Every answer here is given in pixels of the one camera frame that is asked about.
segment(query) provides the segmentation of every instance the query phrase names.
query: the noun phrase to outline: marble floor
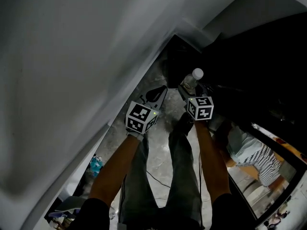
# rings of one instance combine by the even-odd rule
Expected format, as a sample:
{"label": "marble floor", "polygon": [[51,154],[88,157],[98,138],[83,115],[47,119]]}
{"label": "marble floor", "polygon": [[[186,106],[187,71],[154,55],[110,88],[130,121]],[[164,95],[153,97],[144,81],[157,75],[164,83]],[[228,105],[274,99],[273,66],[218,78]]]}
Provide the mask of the marble floor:
{"label": "marble floor", "polygon": [[[97,150],[97,154],[102,157],[103,163],[105,164],[117,147],[126,137],[126,130],[124,125],[124,118],[132,100],[135,100],[140,91],[147,87],[165,84],[166,80],[163,75],[163,57],[165,53],[161,54],[160,57],[153,63],[151,68],[145,74],[141,82],[138,84],[136,89],[133,91],[128,101],[125,103],[113,125],[109,129],[105,138],[103,139],[100,147]],[[168,135],[172,129],[172,122],[179,120],[181,115],[185,112],[184,101],[181,99],[177,90],[169,89],[163,106],[161,108],[161,114],[155,126],[153,126],[148,132],[149,139],[149,157],[147,162],[147,170],[156,179],[166,185],[171,185],[172,181],[172,163],[171,156],[168,148]],[[191,144],[193,156],[194,156],[194,170],[198,175],[199,172],[199,145],[196,136],[195,127],[192,128],[188,135],[188,140]],[[235,181],[244,187],[250,181],[248,175],[242,174],[238,168],[231,168],[230,173],[234,177]],[[156,198],[157,205],[164,207],[169,193],[169,188],[161,185],[148,175],[149,183],[154,197]],[[210,196],[206,188],[204,178],[201,179],[201,196],[202,196],[202,219],[203,225],[206,229],[209,229],[212,224],[212,207]],[[119,206],[119,193],[112,203],[112,207],[115,211],[118,211]],[[110,229],[117,229],[117,214],[114,219],[110,222]]]}

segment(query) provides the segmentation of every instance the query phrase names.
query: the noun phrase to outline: plastic bottle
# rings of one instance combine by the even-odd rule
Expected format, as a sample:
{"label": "plastic bottle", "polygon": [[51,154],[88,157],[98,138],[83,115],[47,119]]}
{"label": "plastic bottle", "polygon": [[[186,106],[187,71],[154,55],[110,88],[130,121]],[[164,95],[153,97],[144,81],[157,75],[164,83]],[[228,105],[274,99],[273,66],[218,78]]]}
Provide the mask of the plastic bottle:
{"label": "plastic bottle", "polygon": [[195,94],[195,88],[198,84],[198,80],[203,77],[203,71],[200,68],[195,68],[192,74],[188,74],[184,80],[182,86],[190,93]]}

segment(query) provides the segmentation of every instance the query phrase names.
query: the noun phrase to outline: shoe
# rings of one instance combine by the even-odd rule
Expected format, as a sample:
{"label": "shoe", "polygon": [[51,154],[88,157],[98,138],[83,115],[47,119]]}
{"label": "shoe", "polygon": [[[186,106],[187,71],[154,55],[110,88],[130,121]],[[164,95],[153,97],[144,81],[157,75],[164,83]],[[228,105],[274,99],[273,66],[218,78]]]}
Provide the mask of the shoe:
{"label": "shoe", "polygon": [[190,118],[190,115],[188,113],[184,113],[176,123],[173,131],[182,132],[187,136],[193,125],[194,123]]}

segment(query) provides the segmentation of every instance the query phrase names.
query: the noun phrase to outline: leg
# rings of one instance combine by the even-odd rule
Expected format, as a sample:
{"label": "leg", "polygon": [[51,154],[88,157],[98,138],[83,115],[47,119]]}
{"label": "leg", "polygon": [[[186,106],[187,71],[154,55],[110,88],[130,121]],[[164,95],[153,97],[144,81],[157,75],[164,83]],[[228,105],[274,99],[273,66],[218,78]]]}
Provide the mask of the leg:
{"label": "leg", "polygon": [[173,180],[165,210],[167,214],[183,215],[200,223],[202,202],[193,169],[192,148],[185,133],[175,128],[169,136]]}
{"label": "leg", "polygon": [[148,140],[145,136],[139,144],[122,185],[118,211],[120,223],[150,218],[157,214],[158,206],[146,174],[147,158]]}

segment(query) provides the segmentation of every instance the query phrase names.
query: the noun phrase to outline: forearm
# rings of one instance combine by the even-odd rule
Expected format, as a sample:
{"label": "forearm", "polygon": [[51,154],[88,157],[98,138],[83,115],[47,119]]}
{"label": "forearm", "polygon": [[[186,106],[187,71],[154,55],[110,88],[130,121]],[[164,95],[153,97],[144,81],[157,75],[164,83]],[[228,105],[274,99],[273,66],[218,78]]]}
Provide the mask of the forearm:
{"label": "forearm", "polygon": [[214,147],[206,123],[194,123],[200,145],[202,171],[213,204],[220,195],[230,193],[228,171],[219,150]]}
{"label": "forearm", "polygon": [[89,198],[98,198],[111,206],[129,171],[139,143],[134,136],[128,136],[122,142],[96,177]]}

